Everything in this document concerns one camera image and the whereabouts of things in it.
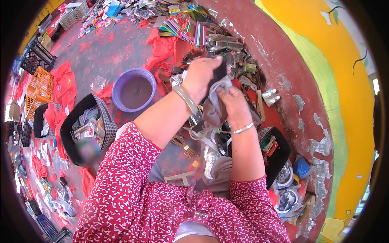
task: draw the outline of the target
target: orange plastic crate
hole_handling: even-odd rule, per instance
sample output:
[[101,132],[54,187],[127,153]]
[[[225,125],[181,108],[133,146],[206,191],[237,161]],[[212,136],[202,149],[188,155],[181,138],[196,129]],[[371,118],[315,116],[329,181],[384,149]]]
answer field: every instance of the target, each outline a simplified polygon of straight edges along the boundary
[[53,78],[43,68],[38,67],[27,87],[26,118],[33,119],[36,108],[53,101]]
[[26,119],[34,119],[34,113],[42,102],[36,101],[33,97],[26,95]]

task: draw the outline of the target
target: bundle of straps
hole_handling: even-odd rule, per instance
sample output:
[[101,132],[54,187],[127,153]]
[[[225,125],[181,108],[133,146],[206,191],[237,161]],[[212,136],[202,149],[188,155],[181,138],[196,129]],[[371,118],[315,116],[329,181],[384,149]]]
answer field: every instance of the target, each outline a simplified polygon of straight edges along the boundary
[[184,154],[186,156],[188,156],[190,159],[197,156],[196,152],[193,149],[191,149],[188,146],[188,144],[186,144],[186,142],[184,141],[184,138],[182,136],[174,135],[172,138],[172,143],[184,148],[185,149]]

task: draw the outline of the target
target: woman's hand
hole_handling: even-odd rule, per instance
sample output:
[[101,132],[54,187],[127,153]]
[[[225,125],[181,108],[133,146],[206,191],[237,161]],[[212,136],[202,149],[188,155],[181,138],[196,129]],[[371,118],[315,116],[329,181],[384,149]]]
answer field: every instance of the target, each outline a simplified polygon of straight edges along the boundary
[[214,70],[223,61],[221,56],[216,58],[199,58],[193,60],[188,68],[188,73],[181,87],[188,93],[198,105],[205,97],[208,90],[208,83],[214,77]]
[[231,126],[231,131],[242,129],[252,123],[249,105],[239,89],[232,86],[227,91],[221,87],[217,87],[216,92],[226,105],[228,114],[227,121]]

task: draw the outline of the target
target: white shoe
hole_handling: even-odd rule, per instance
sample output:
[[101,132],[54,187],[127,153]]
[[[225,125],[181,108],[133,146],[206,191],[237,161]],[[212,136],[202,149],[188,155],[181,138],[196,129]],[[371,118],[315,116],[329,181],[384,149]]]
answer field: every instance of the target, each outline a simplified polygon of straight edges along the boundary
[[205,146],[204,149],[204,158],[205,158],[205,170],[204,170],[204,176],[207,179],[213,179],[211,175],[211,169],[214,163],[217,161],[219,158],[218,152],[214,151],[211,149],[208,145]]

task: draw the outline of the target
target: jade bangle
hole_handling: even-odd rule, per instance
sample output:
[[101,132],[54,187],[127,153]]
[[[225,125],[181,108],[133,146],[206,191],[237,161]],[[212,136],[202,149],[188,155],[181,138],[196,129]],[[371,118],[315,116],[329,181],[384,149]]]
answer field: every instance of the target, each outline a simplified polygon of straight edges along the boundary
[[172,90],[174,90],[181,98],[185,101],[185,103],[189,106],[189,108],[192,111],[192,114],[196,114],[198,109],[197,105],[193,101],[193,99],[186,93],[179,85],[175,85],[172,87]]

